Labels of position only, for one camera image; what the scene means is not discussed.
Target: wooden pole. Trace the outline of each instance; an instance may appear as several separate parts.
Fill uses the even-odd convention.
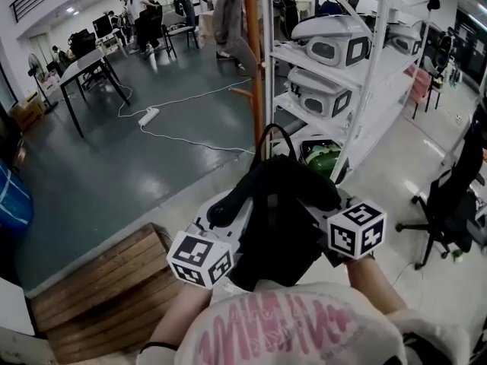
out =
[[[256,77],[252,78],[252,100],[250,106],[253,114],[253,140],[255,145],[259,143],[263,133],[263,92],[260,71],[260,43],[259,43],[259,17],[257,15],[257,0],[245,0],[245,12],[247,15],[247,35],[249,46],[259,64]]]

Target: wooden plank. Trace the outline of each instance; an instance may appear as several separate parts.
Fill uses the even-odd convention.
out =
[[[105,288],[109,287],[117,281],[122,280],[125,276],[136,271],[137,269],[140,269],[143,265],[147,263],[147,261],[151,261],[157,258],[163,252],[165,252],[165,250],[160,243],[158,245],[152,246],[150,249],[145,250],[145,252],[143,252],[142,254],[137,255],[126,264],[119,266],[116,270],[100,278],[98,281],[94,282],[88,287],[80,288],[79,292],[76,292],[70,297],[65,298],[63,301],[55,304],[40,315],[35,316],[37,324],[42,325],[43,322],[47,319],[51,319],[55,315],[62,313],[63,311],[66,311],[79,303],[82,303],[83,300],[96,296],[98,293],[104,291]]]
[[[147,341],[151,337],[151,334],[158,323],[159,321],[154,321],[146,325],[144,328],[131,332],[130,334],[125,335],[124,337],[121,337],[120,339],[117,339],[115,341],[109,342],[107,344],[102,344],[101,346],[93,348],[89,351],[82,351],[59,357],[56,356],[56,359],[59,363],[74,363],[83,360],[90,360],[91,358],[101,357],[115,351],[121,351],[123,349],[130,348],[133,342]]]
[[[183,282],[177,280],[174,276],[168,277],[166,282],[169,285],[161,288],[159,291],[152,294],[152,296],[147,297],[136,305],[121,310],[119,313],[111,316],[110,318],[105,317],[103,314],[99,315],[97,322],[94,324],[81,328],[76,332],[64,337],[60,337],[56,340],[53,339],[49,332],[47,332],[47,337],[51,347],[53,350],[57,350],[58,348],[67,347],[70,344],[89,342],[90,338],[94,336],[103,335],[105,332],[115,329],[117,326],[124,325],[126,322],[132,322],[136,320],[138,316],[152,311],[156,306],[161,305],[175,297],[183,286]]]
[[[101,319],[109,319],[123,310],[135,306],[137,303],[152,296],[155,292],[171,284],[176,278],[169,267],[156,272],[143,285],[137,285],[119,297],[105,302],[98,312],[98,309],[89,310],[83,315],[70,320],[58,327],[48,330],[47,336],[51,345],[55,342],[65,341],[71,334],[96,325]]]
[[[119,255],[116,255],[114,258],[107,261],[97,269],[89,272],[86,271],[84,273],[78,273],[76,275],[77,281],[75,283],[47,299],[42,303],[42,307],[39,307],[34,311],[36,320],[41,321],[52,316],[56,307],[60,307],[62,305],[68,306],[68,304],[76,297],[90,296],[90,292],[98,290],[96,288],[103,285],[104,282],[107,282],[109,278],[113,279],[113,273],[120,266],[131,262],[134,258],[143,255],[150,248],[154,248],[156,246],[163,248],[157,234],[151,233],[146,238],[129,247],[124,252],[121,252]]]
[[[114,259],[120,253],[126,251],[135,244],[141,242],[144,238],[154,232],[152,224],[146,224],[140,230],[134,232],[134,234],[126,237],[121,242],[117,243],[112,248],[108,249],[103,254],[99,255],[94,260],[90,261],[86,265],[82,266],[78,270],[72,272],[67,278],[64,278],[59,283],[54,284],[52,287],[46,289],[44,292],[34,297],[31,301],[32,309],[35,314],[41,313],[45,309],[49,308],[53,303],[51,298],[55,299],[59,293],[62,293],[67,287],[75,286],[77,280],[80,277],[88,276],[91,272],[97,270],[109,260]]]
[[[177,291],[179,291],[180,286],[177,285],[176,287]],[[164,303],[158,305],[152,304],[152,308],[150,308],[145,313],[138,314],[133,319],[127,320],[126,322],[120,325],[116,325],[109,330],[101,332],[100,334],[94,335],[92,337],[83,339],[72,344],[67,344],[60,348],[53,348],[53,350],[57,357],[64,357],[69,354],[76,354],[83,351],[89,352],[101,345],[110,344],[110,342],[121,340],[126,335],[130,335],[132,332],[138,331],[146,325],[160,321],[169,309],[173,300],[174,294],[172,298],[165,301]]]
[[[86,312],[90,308],[102,304],[102,302],[113,299],[119,296],[123,292],[126,292],[131,287],[134,287],[143,280],[151,277],[154,273],[167,267],[166,253],[161,253],[155,259],[147,261],[142,266],[132,266],[129,275],[123,277],[119,281],[115,281],[110,286],[105,287],[102,291],[97,292],[92,297],[89,297],[79,304],[64,310],[61,313],[54,315],[52,318],[46,319],[42,322],[37,323],[37,328],[44,332],[46,330],[52,329],[57,325],[61,325],[78,315]]]

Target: black fabric bag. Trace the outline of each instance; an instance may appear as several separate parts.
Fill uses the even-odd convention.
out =
[[[289,157],[261,160],[260,152],[273,128],[280,130],[287,142]],[[287,132],[271,124],[256,148],[249,173],[208,211],[210,224],[229,225],[249,197],[253,198],[253,212],[240,238],[240,259],[229,278],[249,291],[260,279],[286,287],[295,285],[323,251],[318,243],[323,233],[298,199],[331,211],[340,203],[335,185],[299,163]]]

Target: white cable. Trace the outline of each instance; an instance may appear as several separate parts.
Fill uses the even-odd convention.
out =
[[[222,90],[225,90],[225,89],[228,89],[229,87],[234,87],[235,85],[240,85],[240,84],[243,84],[243,83],[246,83],[250,81],[250,78],[244,80],[244,81],[240,81],[240,82],[236,82],[236,83],[233,83],[233,84],[230,84],[230,85],[227,85],[226,87],[223,87],[223,88],[220,88],[220,89],[216,89],[216,90],[211,90],[209,92],[206,92],[205,94],[197,94],[195,96],[191,96],[191,97],[187,97],[186,99],[181,99],[181,100],[172,100],[172,101],[167,101],[166,103],[162,103],[162,104],[156,104],[154,106],[148,106],[146,109],[141,109],[140,111],[137,111],[137,112],[134,112],[130,115],[121,115],[120,114],[120,111],[122,110],[123,106],[125,106],[126,102],[124,101],[122,103],[122,105],[120,106],[119,108],[119,114],[118,114],[118,117],[119,118],[130,118],[132,116],[135,116],[139,113],[146,113],[147,111],[149,111],[151,108],[156,108],[156,107],[159,107],[159,106],[166,106],[166,105],[169,105],[169,104],[174,104],[174,103],[182,103],[183,101],[187,101],[187,100],[191,100],[191,99],[197,99],[199,97],[203,97],[203,96],[206,96],[206,95],[209,95],[209,94],[215,94],[217,92],[220,92]],[[130,90],[130,94],[127,96],[127,99],[129,99],[131,96],[132,96],[132,88],[130,87],[126,87],[125,85],[121,85],[119,84],[120,87],[124,87],[125,89],[128,89]],[[216,146],[211,146],[210,144],[205,144],[205,143],[202,143],[202,142],[194,142],[194,141],[189,141],[188,139],[184,139],[184,138],[174,138],[174,137],[170,137],[168,135],[159,135],[159,134],[155,134],[153,132],[150,132],[150,131],[145,131],[142,126],[140,126],[140,131],[144,132],[145,134],[149,134],[149,135],[152,135],[154,137],[158,137],[158,138],[167,138],[167,139],[170,139],[172,141],[183,141],[183,142],[186,142],[186,143],[190,143],[190,144],[196,144],[198,146],[205,146],[206,148],[210,148],[212,150],[223,150],[223,151],[242,151],[244,153],[249,153],[249,154],[253,154],[252,151],[248,151],[248,150],[245,150],[245,149],[241,149],[241,148],[217,148]]]
[[[216,146],[211,146],[211,145],[209,145],[209,144],[202,143],[202,142],[188,141],[187,139],[184,139],[184,138],[174,138],[174,137],[170,137],[170,136],[168,136],[168,135],[159,135],[159,134],[155,134],[155,133],[150,132],[150,131],[145,131],[145,130],[142,128],[142,126],[140,126],[140,131],[144,132],[145,134],[152,135],[152,136],[154,136],[154,137],[158,137],[158,138],[167,138],[167,139],[170,139],[171,141],[183,141],[183,142],[190,143],[190,144],[197,144],[198,146],[205,146],[206,148],[209,148],[209,149],[212,149],[212,150],[223,150],[223,151],[243,151],[244,153],[253,154],[253,152],[252,152],[252,151],[248,151],[248,150],[241,149],[241,148],[217,148]]]

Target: desk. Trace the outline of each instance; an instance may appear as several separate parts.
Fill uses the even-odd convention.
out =
[[[73,123],[76,126],[76,129],[79,132],[79,135],[84,138],[83,132],[81,132],[81,127],[78,124],[78,120],[76,119],[76,115],[71,107],[71,103],[69,102],[68,94],[66,93],[66,85],[69,84],[71,81],[76,80],[78,84],[79,91],[83,96],[83,100],[86,102],[86,97],[84,96],[83,88],[79,83],[78,77],[82,74],[94,70],[96,68],[100,68],[102,72],[107,76],[110,83],[115,88],[116,92],[120,95],[120,97],[127,103],[127,106],[130,106],[129,100],[126,98],[125,94],[123,94],[122,90],[120,89],[119,85],[113,80],[112,75],[118,81],[118,77],[115,74],[115,71],[112,68],[112,65],[108,62],[107,57],[103,54],[100,49],[95,49],[89,52],[86,56],[81,57],[80,59],[76,60],[66,69],[64,74],[61,77],[61,81],[59,83],[61,87],[62,95],[64,96],[64,100],[66,102],[66,106],[68,106],[69,113],[71,118],[73,119]]]

